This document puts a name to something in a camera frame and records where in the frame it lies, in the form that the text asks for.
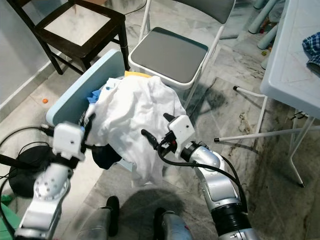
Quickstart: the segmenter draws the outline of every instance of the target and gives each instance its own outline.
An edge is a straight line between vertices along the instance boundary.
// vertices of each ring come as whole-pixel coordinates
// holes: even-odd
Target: white wall
[[[34,0],[24,9],[36,23],[60,0]],[[39,42],[6,0],[0,0],[0,104],[49,61]]]

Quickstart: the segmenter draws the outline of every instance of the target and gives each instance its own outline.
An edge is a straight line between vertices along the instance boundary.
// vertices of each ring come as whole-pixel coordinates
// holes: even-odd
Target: tiled floor
[[[151,7],[151,22],[161,27],[169,24],[169,30],[209,44],[217,31],[217,23],[189,8],[179,7],[180,3],[168,0],[154,1]],[[257,124],[262,99],[232,90],[233,85],[239,85],[259,92],[264,74],[260,62],[264,57],[255,46],[260,36],[242,31],[254,14],[250,0],[237,1],[224,36],[240,36],[237,40],[221,42],[221,49],[218,48],[217,55],[210,61],[188,111],[191,113],[197,138],[207,143],[212,150],[228,157],[234,164],[248,198],[251,224],[261,239],[318,240],[318,132],[308,133],[294,157],[306,184],[303,189],[297,187],[294,175],[288,168],[290,136],[248,139],[236,143],[217,144],[213,141],[213,138],[218,136],[252,133]],[[130,50],[137,44],[142,17],[141,10],[126,16]],[[112,46],[117,48],[116,44],[111,45],[103,52]],[[66,69],[62,76],[52,74],[0,123],[1,139],[16,128],[45,123],[46,111],[78,77],[71,69]],[[43,98],[47,98],[49,102],[43,104]],[[292,113],[293,109],[289,106],[270,99],[262,131],[290,128],[292,122],[288,117]],[[21,146],[35,140],[47,138],[38,132],[23,132],[8,141],[0,152],[15,157]],[[79,164],[71,179],[71,191],[63,202],[56,238],[75,239],[89,213],[103,205],[107,197],[117,194],[122,211],[129,212],[120,216],[119,235],[114,238],[150,239],[150,217],[155,206],[155,196],[158,196],[157,191],[160,191],[162,196],[157,203],[160,206],[170,203],[168,206],[172,206],[183,216],[196,238],[218,238],[192,169],[169,167],[164,174],[168,183],[164,182],[160,188],[156,187],[156,191],[148,187],[131,189],[129,172],[115,166],[101,174],[102,170],[93,163],[89,151],[86,156],[85,162]],[[7,167],[1,166],[0,175],[7,171]],[[190,202],[195,203],[195,207],[187,206]],[[11,207],[22,216],[27,205],[27,200],[16,198]],[[141,217],[141,212],[148,213],[145,214],[148,217]]]

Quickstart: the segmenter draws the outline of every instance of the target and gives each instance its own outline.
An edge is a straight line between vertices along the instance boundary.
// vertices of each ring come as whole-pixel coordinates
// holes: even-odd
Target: green object
[[[10,195],[1,195],[1,203],[5,204],[8,206],[9,203],[12,201],[12,196]]]
[[[17,229],[19,227],[20,218],[3,203],[1,203],[1,207],[8,222],[11,224],[11,226],[14,229]],[[2,218],[0,218],[0,240],[12,240]]]

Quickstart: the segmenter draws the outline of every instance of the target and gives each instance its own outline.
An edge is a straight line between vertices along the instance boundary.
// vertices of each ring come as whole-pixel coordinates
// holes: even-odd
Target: baseboard
[[[40,84],[55,71],[48,61],[36,74],[25,81],[14,93],[0,104],[0,123],[21,104]]]

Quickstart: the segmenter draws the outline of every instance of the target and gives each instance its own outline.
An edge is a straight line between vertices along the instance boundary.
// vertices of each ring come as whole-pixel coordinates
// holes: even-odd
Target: plaid cloth
[[[308,54],[307,67],[320,74],[320,32],[311,35],[302,41],[304,51]]]

